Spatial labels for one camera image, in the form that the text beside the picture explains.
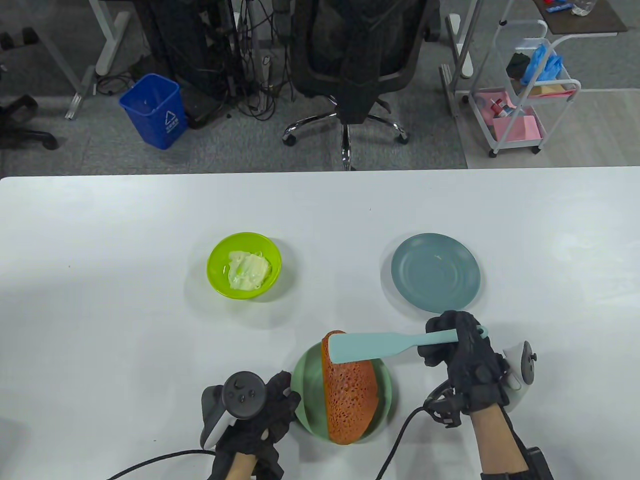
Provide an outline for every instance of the glove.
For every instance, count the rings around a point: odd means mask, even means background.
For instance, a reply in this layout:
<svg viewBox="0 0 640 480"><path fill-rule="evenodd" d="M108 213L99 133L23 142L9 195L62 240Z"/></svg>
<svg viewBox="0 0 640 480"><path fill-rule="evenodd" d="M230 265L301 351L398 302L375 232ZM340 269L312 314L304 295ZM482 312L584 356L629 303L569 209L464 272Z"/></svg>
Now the glove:
<svg viewBox="0 0 640 480"><path fill-rule="evenodd" d="M224 479L236 453L255 455L258 462L253 475L259 480L279 480L283 471L273 444L289 431L300 403L300 395L284 391L291 386L291 373L282 371L267 382L264 408L252 419L239 420L227 427L216 444L216 459L210 479Z"/></svg>
<svg viewBox="0 0 640 480"><path fill-rule="evenodd" d="M418 347L418 355L428 367L441 362L447 364L449 383L456 395L463 396L464 414L484 410L495 403L509 404L509 397L500 384L508 365L502 355L493 351L489 338L482 339L478 325L468 312L449 310L430 319L425 329L431 333L455 328L458 342Z"/></svg>

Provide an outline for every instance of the white controller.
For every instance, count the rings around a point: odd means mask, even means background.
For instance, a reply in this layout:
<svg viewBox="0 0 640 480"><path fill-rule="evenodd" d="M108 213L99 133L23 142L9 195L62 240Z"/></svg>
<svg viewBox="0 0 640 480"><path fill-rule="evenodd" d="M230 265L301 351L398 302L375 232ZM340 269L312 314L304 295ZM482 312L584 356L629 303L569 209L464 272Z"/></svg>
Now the white controller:
<svg viewBox="0 0 640 480"><path fill-rule="evenodd" d="M504 409L507 413L511 413L534 381L534 363L538 356L533 353L531 345L527 341L507 348L503 352L504 358L509 364L509 371L502 379L502 386L509 397L509 404Z"/></svg>

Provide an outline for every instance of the trash bin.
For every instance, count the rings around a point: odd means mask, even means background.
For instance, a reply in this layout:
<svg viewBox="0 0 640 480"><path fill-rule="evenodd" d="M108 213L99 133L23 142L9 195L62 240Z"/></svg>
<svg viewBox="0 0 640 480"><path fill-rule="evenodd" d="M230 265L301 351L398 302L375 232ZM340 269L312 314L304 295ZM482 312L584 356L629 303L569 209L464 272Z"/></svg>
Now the trash bin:
<svg viewBox="0 0 640 480"><path fill-rule="evenodd" d="M142 140L168 149L187 128L180 86L156 74L142 77L120 99Z"/></svg>

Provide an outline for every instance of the green bowl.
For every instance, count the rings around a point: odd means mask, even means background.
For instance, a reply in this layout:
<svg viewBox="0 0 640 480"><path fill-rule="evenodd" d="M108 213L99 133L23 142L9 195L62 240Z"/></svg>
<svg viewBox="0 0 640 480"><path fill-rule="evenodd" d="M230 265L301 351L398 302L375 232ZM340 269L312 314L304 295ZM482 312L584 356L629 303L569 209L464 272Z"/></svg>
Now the green bowl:
<svg viewBox="0 0 640 480"><path fill-rule="evenodd" d="M365 440L376 430L382 428L391 409L392 385L389 370L380 359L371 360L371 362L378 382L378 408L369 428L358 442ZM298 392L302 397L296 409L298 421L312 435L330 442L324 404L321 343L313 345L298 360L291 376L291 390Z"/></svg>
<svg viewBox="0 0 640 480"><path fill-rule="evenodd" d="M229 252L236 250L262 256L271 265L271 271L262 283L262 287L257 290L246 292L244 290L234 290L229 285ZM233 234L216 245L207 261L207 278L212 287L225 297L235 300L248 300L262 295L269 290L278 280L282 269L282 257L276 244L264 235L243 232Z"/></svg>

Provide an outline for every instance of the silicone spatula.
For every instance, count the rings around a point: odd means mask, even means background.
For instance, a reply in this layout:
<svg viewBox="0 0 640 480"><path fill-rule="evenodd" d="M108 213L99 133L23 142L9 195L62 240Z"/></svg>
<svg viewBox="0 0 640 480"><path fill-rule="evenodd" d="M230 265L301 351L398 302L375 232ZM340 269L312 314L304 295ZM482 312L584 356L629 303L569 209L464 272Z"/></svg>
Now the silicone spatula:
<svg viewBox="0 0 640 480"><path fill-rule="evenodd" d="M479 325L478 330L484 339L489 335L489 331L484 326ZM456 330L442 330L421 335L340 333L329 337L329 358L335 364L347 364L397 355L418 345L437 345L457 341L458 332Z"/></svg>

